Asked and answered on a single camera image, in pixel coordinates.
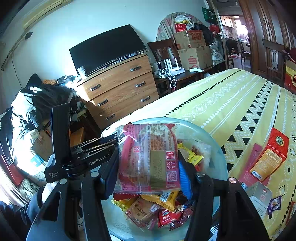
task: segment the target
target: white cable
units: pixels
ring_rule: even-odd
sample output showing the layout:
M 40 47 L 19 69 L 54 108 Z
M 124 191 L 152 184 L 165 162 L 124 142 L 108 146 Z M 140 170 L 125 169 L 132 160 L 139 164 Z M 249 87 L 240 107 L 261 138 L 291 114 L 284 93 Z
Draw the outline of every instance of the white cable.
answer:
M 157 63 L 157 66 L 158 66 L 158 64 L 159 64 L 159 71 L 160 71 L 160 73 L 161 73 L 161 74 L 164 74 L 164 75 L 168 75 L 168 78 L 169 78 L 169 81 L 170 81 L 170 88 L 171 88 L 171 89 L 176 88 L 176 86 L 177 86 L 177 82 L 176 82 L 176 80 L 175 80 L 176 77 L 170 73 L 170 70 L 169 70 L 169 69 L 167 69 L 167 68 L 165 68 L 165 69 L 161 69 L 161 67 L 160 67 L 160 62 Z

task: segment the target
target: cup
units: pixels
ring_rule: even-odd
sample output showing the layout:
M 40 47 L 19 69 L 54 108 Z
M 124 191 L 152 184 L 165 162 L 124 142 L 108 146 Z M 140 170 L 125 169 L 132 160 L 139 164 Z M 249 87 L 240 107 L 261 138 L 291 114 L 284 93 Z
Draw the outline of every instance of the cup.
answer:
M 79 73 L 79 76 L 82 80 L 86 79 L 87 78 L 87 74 L 86 74 L 86 70 L 84 68 L 85 66 L 81 66 L 80 68 L 77 69 L 78 73 Z

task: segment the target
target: person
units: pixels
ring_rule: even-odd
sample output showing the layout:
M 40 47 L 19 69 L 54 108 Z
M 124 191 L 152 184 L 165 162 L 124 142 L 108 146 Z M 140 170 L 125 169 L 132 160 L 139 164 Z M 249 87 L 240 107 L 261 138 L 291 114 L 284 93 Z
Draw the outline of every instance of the person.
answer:
M 228 48 L 228 55 L 231 57 L 231 51 L 234 49 L 235 53 L 237 54 L 237 57 L 239 58 L 239 50 L 237 48 L 237 42 L 233 39 L 228 39 L 226 41 L 226 46 Z
M 32 200 L 23 207 L 0 201 L 1 241 L 25 241 L 32 222 L 58 182 L 40 187 Z

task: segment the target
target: green bag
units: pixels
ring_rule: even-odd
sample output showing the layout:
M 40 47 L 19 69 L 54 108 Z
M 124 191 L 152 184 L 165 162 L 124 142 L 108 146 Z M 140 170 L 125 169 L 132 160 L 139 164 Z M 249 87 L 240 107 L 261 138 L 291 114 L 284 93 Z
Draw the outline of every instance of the green bag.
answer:
M 202 13 L 205 17 L 205 21 L 212 24 L 218 24 L 216 15 L 213 10 L 202 8 Z

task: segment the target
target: yellow snack package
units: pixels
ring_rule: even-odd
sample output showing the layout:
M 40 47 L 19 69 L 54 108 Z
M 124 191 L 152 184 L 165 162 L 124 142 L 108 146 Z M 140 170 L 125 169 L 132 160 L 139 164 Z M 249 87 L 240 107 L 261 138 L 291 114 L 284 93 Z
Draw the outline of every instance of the yellow snack package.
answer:
M 162 195 L 146 195 L 141 194 L 141 197 L 150 202 L 154 202 L 170 211 L 175 210 L 175 201 L 177 198 L 177 195 L 179 193 L 179 190 L 172 190 L 171 192 L 163 193 Z
M 203 156 L 198 156 L 193 151 L 186 148 L 183 143 L 178 144 L 178 150 L 183 155 L 185 161 L 192 163 L 194 166 L 196 166 L 203 158 Z
M 115 204 L 116 206 L 120 207 L 121 210 L 125 212 L 137 200 L 137 198 L 138 197 L 132 197 L 132 198 L 123 199 L 120 201 L 116 201 L 116 200 L 112 199 L 111 202 L 113 204 Z

